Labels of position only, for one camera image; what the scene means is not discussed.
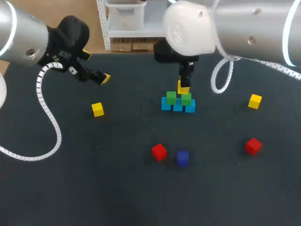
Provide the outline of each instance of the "toy block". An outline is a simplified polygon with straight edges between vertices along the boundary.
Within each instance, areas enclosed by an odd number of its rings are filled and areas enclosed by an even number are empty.
[[[176,104],[174,105],[174,112],[182,112],[183,106],[181,104],[181,99],[177,98]]]
[[[92,110],[94,113],[94,117],[104,115],[102,103],[97,103],[92,105]]]
[[[189,152],[188,151],[178,151],[178,154],[177,154],[178,166],[188,166],[188,163],[189,163]]]
[[[195,100],[191,100],[191,105],[185,106],[186,113],[195,113],[196,112],[196,102]]]
[[[109,74],[106,74],[106,73],[104,73],[104,74],[105,74],[106,78],[101,83],[102,85],[105,84],[110,79],[110,77],[111,77]]]
[[[157,161],[162,161],[167,157],[167,150],[162,144],[158,144],[151,149],[151,153]]]
[[[190,106],[191,105],[191,93],[182,94],[181,104],[183,106]]]
[[[181,80],[178,80],[178,94],[188,94],[190,87],[181,87]]]
[[[246,145],[245,145],[245,150],[250,154],[250,155],[255,155],[260,151],[262,147],[262,143],[258,141],[256,138],[252,138],[249,140]]]
[[[166,97],[162,97],[161,110],[162,111],[170,111],[171,110],[171,105],[167,104],[167,98]]]
[[[167,104],[168,105],[175,105],[177,102],[177,93],[175,91],[168,91],[166,92],[167,97]]]
[[[249,107],[254,108],[254,109],[258,109],[259,108],[259,104],[261,102],[262,97],[252,94],[250,102],[249,102]]]

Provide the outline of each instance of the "cyan cube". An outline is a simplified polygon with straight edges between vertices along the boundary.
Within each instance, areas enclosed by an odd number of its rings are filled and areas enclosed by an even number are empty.
[[[186,113],[195,113],[196,111],[196,102],[195,100],[191,100],[191,104],[189,106],[185,106]]]
[[[170,111],[171,110],[171,105],[167,104],[167,98],[166,97],[162,97],[161,110],[162,111]]]
[[[178,151],[177,163],[178,163],[178,166],[188,166],[189,152],[188,151]]]
[[[182,106],[182,103],[181,103],[181,99],[177,98],[177,101],[174,105],[174,112],[182,112],[182,111],[183,111],[183,106]]]

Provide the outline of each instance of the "white cable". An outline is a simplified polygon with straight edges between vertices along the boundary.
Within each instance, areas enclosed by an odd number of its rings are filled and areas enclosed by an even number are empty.
[[[214,37],[214,40],[215,40],[216,47],[217,47],[218,51],[220,52],[220,54],[224,57],[224,59],[221,60],[216,65],[215,69],[212,72],[211,89],[213,90],[213,92],[215,92],[217,94],[220,94],[220,93],[223,93],[228,88],[228,86],[230,84],[230,81],[231,81],[231,78],[232,78],[232,73],[233,73],[233,67],[234,67],[234,62],[233,61],[238,61],[238,60],[240,60],[240,58],[237,57],[237,56],[228,55],[222,47],[222,44],[221,44],[220,39],[218,37],[217,29],[216,29],[216,26],[215,26],[215,11],[216,11],[218,3],[219,3],[219,0],[215,0],[213,2],[212,7],[211,7],[211,18],[212,18],[212,24],[213,24],[213,37]],[[217,89],[216,84],[215,84],[216,76],[217,76],[219,70],[221,69],[221,67],[228,61],[230,61],[230,68],[229,68],[229,73],[228,73],[226,83],[223,86],[223,88]]]
[[[211,76],[211,88],[213,90],[214,93],[217,93],[217,94],[220,94],[220,93],[223,93],[229,86],[230,84],[230,81],[231,81],[231,78],[232,78],[232,73],[233,73],[233,66],[234,66],[234,62],[233,61],[230,61],[230,68],[229,68],[229,73],[228,73],[228,77],[227,77],[227,80],[226,80],[226,83],[225,85],[223,86],[223,88],[221,89],[217,89],[216,87],[216,76],[217,76],[217,73],[219,72],[219,70],[221,69],[221,67],[227,63],[228,60],[227,59],[223,59],[221,60],[215,67],[215,69],[213,70],[212,72],[212,76]]]
[[[38,100],[43,108],[43,110],[45,111],[45,113],[47,114],[48,118],[51,120],[51,123],[53,124],[53,127],[55,128],[55,132],[56,132],[56,145],[54,146],[54,148],[41,156],[37,156],[37,157],[26,157],[26,156],[21,156],[18,154],[15,154],[7,149],[5,149],[4,147],[0,146],[0,151],[3,152],[4,154],[15,158],[15,159],[19,159],[22,161],[39,161],[39,160],[43,160],[45,158],[50,157],[51,155],[53,155],[60,147],[61,142],[62,142],[62,134],[61,134],[61,130],[59,125],[57,124],[53,114],[51,113],[51,111],[49,110],[49,108],[47,107],[43,95],[42,95],[42,80],[43,77],[45,75],[45,73],[50,69],[50,68],[63,68],[62,64],[57,63],[57,62],[53,62],[53,63],[49,63],[46,66],[44,66],[42,68],[42,70],[39,72],[38,78],[37,78],[37,96],[38,96]]]

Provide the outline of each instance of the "coiled cable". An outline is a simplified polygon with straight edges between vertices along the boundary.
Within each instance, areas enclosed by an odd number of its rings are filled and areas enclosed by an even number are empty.
[[[53,114],[51,113],[50,109],[47,107],[45,100],[43,98],[43,94],[42,94],[42,81],[43,81],[43,77],[46,74],[46,72],[51,69],[51,68],[63,68],[61,63],[58,62],[53,62],[53,63],[49,63],[46,66],[44,66],[41,71],[39,72],[38,78],[37,78],[37,96],[38,96],[38,100],[41,104],[41,107],[43,108],[44,112],[47,114],[47,116],[49,117],[49,119],[51,120],[51,123],[53,125],[53,127],[55,128],[55,132],[56,132],[56,145],[54,146],[54,148],[41,156],[37,156],[37,157],[26,157],[26,156],[21,156],[18,154],[15,154],[7,149],[5,149],[4,147],[0,146],[0,151],[3,152],[4,154],[15,158],[15,159],[19,159],[22,161],[40,161],[43,159],[46,159],[48,157],[50,157],[51,155],[53,155],[55,152],[57,152],[57,150],[59,149],[61,142],[62,142],[62,134],[61,134],[61,130],[59,125],[57,124],[57,121],[55,120]]]

